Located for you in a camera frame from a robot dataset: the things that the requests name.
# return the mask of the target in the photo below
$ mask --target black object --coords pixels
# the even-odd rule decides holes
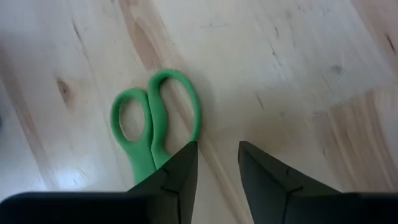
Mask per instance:
[[[191,223],[196,142],[127,193],[24,193],[0,204],[0,223]]]
[[[342,194],[248,142],[239,167],[255,224],[398,223],[398,194]]]

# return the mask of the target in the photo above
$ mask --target wood grain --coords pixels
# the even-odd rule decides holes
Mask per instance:
[[[322,150],[346,190],[398,188],[398,172],[380,121],[383,108],[377,107],[381,91],[371,90],[315,116]]]
[[[395,191],[395,8],[390,0],[0,2],[0,196],[129,189],[109,110],[119,92],[145,88],[167,67],[187,74],[203,108],[195,223],[252,223],[242,140],[338,190]],[[161,92],[165,147],[175,153],[192,108],[177,82]],[[144,125],[138,106],[123,115],[132,138]]]

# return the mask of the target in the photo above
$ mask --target green scissors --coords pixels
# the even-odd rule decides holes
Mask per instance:
[[[111,129],[116,141],[127,153],[136,184],[149,177],[171,158],[163,148],[167,131],[167,112],[160,97],[160,86],[166,78],[180,81],[191,98],[194,120],[190,141],[197,140],[200,132],[199,99],[190,80],[180,71],[166,69],[157,72],[148,82],[148,92],[141,88],[131,88],[120,93],[112,105]],[[128,99],[138,100],[144,110],[144,130],[135,141],[128,140],[120,126],[120,109]]]

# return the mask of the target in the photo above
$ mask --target wood knot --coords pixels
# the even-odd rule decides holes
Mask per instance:
[[[68,84],[61,78],[57,78],[57,85],[58,85],[58,89],[62,95],[63,101],[65,103],[68,103],[71,98],[71,95],[72,95],[72,92],[71,92]]]

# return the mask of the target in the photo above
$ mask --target green plastic handle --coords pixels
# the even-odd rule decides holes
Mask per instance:
[[[126,100],[138,100],[144,111],[145,126],[140,138],[136,141],[128,140],[120,126],[120,109]],[[134,181],[140,183],[155,171],[155,164],[150,151],[152,142],[152,118],[150,115],[148,96],[145,90],[140,88],[131,88],[120,93],[112,105],[111,110],[111,129],[116,141],[126,152],[132,166]]]
[[[154,126],[151,151],[157,169],[162,167],[171,156],[163,148],[167,132],[167,112],[160,97],[160,86],[166,78],[173,78],[181,82],[188,92],[193,107],[193,130],[190,141],[196,141],[200,133],[201,110],[198,95],[190,80],[180,71],[165,69],[157,72],[148,83],[148,100]]]
[[[157,72],[149,80],[148,94],[140,88],[131,88],[120,93],[112,105],[111,129],[116,141],[129,158],[136,184],[153,174],[171,158],[163,147],[167,132],[167,112],[160,96],[160,86],[166,78],[180,81],[192,101],[194,120],[190,141],[197,140],[200,132],[200,102],[193,85],[182,72],[171,69]],[[128,140],[120,126],[120,109],[128,99],[138,100],[144,111],[144,130],[135,141]]]

